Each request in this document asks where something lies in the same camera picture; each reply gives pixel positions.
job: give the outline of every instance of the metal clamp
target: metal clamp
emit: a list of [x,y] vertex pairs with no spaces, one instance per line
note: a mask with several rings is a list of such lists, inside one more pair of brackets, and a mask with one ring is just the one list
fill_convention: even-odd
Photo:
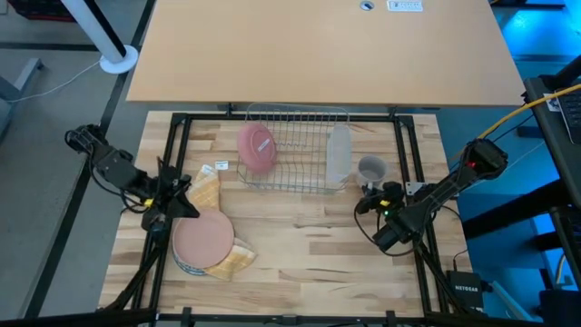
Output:
[[413,195],[415,194],[420,188],[422,188],[427,183],[420,183],[420,182],[406,182],[406,194]]
[[180,320],[180,327],[193,327],[195,322],[192,321],[192,308],[184,307],[182,309],[182,319]]
[[396,313],[393,311],[386,311],[385,312],[385,324],[386,327],[397,327],[398,323],[396,321]]
[[295,314],[283,314],[281,316],[281,325],[297,326],[299,325],[299,317]]

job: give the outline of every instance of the white desk leg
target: white desk leg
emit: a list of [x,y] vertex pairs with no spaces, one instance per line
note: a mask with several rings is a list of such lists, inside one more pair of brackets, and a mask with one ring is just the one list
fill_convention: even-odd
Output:
[[139,54],[123,45],[94,0],[62,0],[74,20],[91,38],[101,54],[101,68],[109,74],[122,74],[137,64]]

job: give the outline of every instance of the wire dish rack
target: wire dish rack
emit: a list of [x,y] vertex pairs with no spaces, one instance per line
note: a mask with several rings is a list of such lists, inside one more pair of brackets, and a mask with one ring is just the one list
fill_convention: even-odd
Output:
[[[345,188],[347,178],[337,181],[327,175],[330,135],[337,125],[349,128],[349,114],[345,109],[251,104],[245,121],[263,124],[271,131],[277,162],[269,173],[258,174],[248,170],[239,158],[236,170],[243,183],[258,189],[297,193],[335,193]],[[349,147],[350,154],[351,144],[344,146]]]

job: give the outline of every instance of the white base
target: white base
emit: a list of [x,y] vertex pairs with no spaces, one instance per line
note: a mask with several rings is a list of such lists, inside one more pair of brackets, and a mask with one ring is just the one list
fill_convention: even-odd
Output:
[[109,74],[122,74],[132,70],[132,68],[134,68],[137,64],[139,53],[137,52],[137,49],[130,45],[124,45],[124,47],[127,53],[125,54],[123,60],[119,63],[112,63],[104,56],[101,56],[101,69]]

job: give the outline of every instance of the desk surface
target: desk surface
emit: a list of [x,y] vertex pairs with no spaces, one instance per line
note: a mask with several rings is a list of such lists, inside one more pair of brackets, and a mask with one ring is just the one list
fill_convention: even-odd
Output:
[[517,106],[487,0],[158,1],[129,101]]
[[[171,115],[148,115],[136,162],[148,173],[156,172],[155,157],[163,153]],[[436,117],[414,118],[426,179],[436,182],[448,173]],[[352,215],[360,195],[355,183],[350,181],[346,190],[335,195],[248,189],[237,180],[235,168],[236,134],[241,124],[194,121],[184,172],[194,175],[203,164],[230,161],[233,169],[220,172],[221,209],[258,257],[249,268],[235,274],[232,282],[221,282],[183,272],[169,253],[159,302],[161,312],[177,313],[183,306],[191,306],[196,313],[208,314],[384,316],[386,310],[395,310],[398,316],[421,315],[413,255],[389,258],[364,238]],[[352,123],[350,129],[353,166],[363,155],[380,155],[393,167],[388,178],[401,181],[393,125]],[[411,153],[408,157],[415,178]],[[448,206],[456,208],[454,202]],[[360,219],[372,233],[375,215],[362,215]],[[145,238],[140,221],[141,217],[133,213],[121,218],[100,305],[111,302],[137,271]],[[434,228],[443,269],[451,269],[454,254],[466,249],[461,222],[443,209]],[[408,246],[398,245],[391,251],[405,249]],[[468,256],[460,255],[458,265],[469,270]],[[149,302],[151,279],[150,274],[144,303]],[[433,308],[437,308],[431,274],[428,283]]]

